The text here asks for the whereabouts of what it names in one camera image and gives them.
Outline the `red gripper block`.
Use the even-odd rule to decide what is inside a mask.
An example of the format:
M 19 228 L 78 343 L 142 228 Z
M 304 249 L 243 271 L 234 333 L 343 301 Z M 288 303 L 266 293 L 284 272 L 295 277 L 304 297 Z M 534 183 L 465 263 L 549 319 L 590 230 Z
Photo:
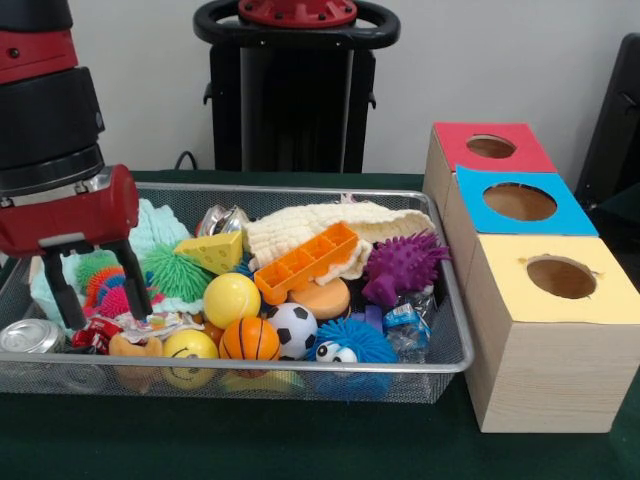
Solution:
M 67 328 L 86 325 L 83 309 L 63 272 L 63 257 L 84 252 L 87 244 L 114 253 L 124 271 L 124 290 L 137 320 L 152 304 L 129 241 L 138 224 L 139 197 L 123 165 L 49 191 L 1 199 L 1 251 L 13 257 L 41 255 L 45 276 Z

